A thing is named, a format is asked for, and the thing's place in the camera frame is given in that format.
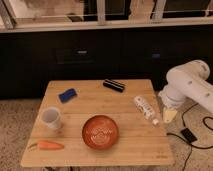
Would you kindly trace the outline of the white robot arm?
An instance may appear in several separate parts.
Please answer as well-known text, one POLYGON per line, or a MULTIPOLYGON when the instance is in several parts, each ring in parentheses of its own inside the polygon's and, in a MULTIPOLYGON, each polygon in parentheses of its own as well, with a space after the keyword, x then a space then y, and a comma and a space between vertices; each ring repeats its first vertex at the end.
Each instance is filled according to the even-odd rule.
POLYGON ((210 68, 202 60, 193 60, 175 66, 167 72, 167 84, 158 94, 164 105, 165 123, 173 120, 186 98, 194 100, 213 113, 213 85, 207 82, 209 75, 210 68))

